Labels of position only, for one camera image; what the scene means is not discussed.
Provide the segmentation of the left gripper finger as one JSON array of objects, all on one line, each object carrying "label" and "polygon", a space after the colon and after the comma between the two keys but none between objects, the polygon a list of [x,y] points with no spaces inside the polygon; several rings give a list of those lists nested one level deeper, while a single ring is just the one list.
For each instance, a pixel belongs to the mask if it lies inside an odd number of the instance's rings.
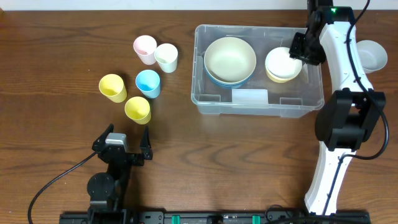
[{"label": "left gripper finger", "polygon": [[106,138],[109,133],[113,132],[113,124],[111,123],[105,131],[93,142],[92,150],[102,152],[106,148]]},{"label": "left gripper finger", "polygon": [[152,160],[153,159],[153,151],[150,144],[149,139],[149,127],[145,126],[144,134],[140,142],[140,149],[142,152],[142,156],[145,160]]}]

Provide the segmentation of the white small bowl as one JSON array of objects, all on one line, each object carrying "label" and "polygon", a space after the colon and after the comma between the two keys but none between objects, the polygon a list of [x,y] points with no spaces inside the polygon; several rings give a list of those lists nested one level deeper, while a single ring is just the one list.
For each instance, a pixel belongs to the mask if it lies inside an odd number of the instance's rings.
[{"label": "white small bowl", "polygon": [[302,62],[290,57],[288,47],[271,50],[266,57],[266,68],[278,78],[296,77],[302,70]]}]

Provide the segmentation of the yellow small bowl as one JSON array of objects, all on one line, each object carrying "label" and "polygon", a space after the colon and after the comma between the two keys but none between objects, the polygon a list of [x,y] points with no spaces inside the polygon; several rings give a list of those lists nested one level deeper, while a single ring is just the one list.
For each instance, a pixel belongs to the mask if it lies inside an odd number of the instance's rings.
[{"label": "yellow small bowl", "polygon": [[285,82],[288,82],[288,81],[294,79],[294,77],[292,77],[292,78],[278,78],[277,76],[273,75],[268,69],[266,69],[266,74],[273,82],[276,82],[276,83],[285,83]]}]

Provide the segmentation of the beige large bowl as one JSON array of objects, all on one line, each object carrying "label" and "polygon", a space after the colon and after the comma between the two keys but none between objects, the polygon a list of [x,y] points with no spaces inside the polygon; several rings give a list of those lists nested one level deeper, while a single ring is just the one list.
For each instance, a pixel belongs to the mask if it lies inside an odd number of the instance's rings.
[{"label": "beige large bowl", "polygon": [[212,42],[204,55],[206,70],[247,71],[253,73],[257,64],[254,49],[244,40],[237,37],[222,37]]}]

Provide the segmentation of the dark blue large bowl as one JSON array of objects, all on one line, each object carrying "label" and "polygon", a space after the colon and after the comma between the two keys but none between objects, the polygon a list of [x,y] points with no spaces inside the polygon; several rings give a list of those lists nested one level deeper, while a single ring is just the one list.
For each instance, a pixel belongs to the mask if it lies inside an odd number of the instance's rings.
[{"label": "dark blue large bowl", "polygon": [[219,86],[220,88],[224,88],[224,89],[228,89],[228,90],[239,88],[239,87],[243,86],[247,82],[247,81],[245,81],[245,82],[241,82],[241,83],[238,83],[238,84],[235,84],[235,85],[225,85],[225,84],[222,84],[222,83],[220,83],[220,82],[218,82],[216,80],[211,80],[211,81],[215,85]]}]

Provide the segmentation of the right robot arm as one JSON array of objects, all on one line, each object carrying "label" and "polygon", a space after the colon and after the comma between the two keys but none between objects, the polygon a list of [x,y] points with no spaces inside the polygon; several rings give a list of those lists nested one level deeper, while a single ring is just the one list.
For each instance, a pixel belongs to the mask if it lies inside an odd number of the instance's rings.
[{"label": "right robot arm", "polygon": [[[331,0],[314,0],[308,1],[307,9],[307,31],[295,34],[289,54],[310,65],[327,62],[333,93],[315,120],[320,153],[304,202],[309,214],[330,216],[336,213],[338,192],[350,161],[373,160],[388,145],[389,127],[383,112],[386,97],[374,91],[361,65],[356,41],[359,17],[352,8],[334,6]],[[357,155],[379,119],[385,131],[381,149],[372,156]]]}]

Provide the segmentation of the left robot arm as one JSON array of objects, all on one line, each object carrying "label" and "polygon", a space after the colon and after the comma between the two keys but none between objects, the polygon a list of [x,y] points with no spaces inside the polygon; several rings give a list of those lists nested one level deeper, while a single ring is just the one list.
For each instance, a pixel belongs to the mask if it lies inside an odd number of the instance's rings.
[{"label": "left robot arm", "polygon": [[92,146],[92,150],[108,168],[106,172],[93,175],[88,181],[88,224],[137,223],[135,212],[123,208],[124,195],[131,176],[131,167],[143,166],[145,160],[153,158],[149,128],[144,128],[139,145],[140,153],[129,152],[126,135],[114,133],[113,130],[114,125],[110,124]]}]

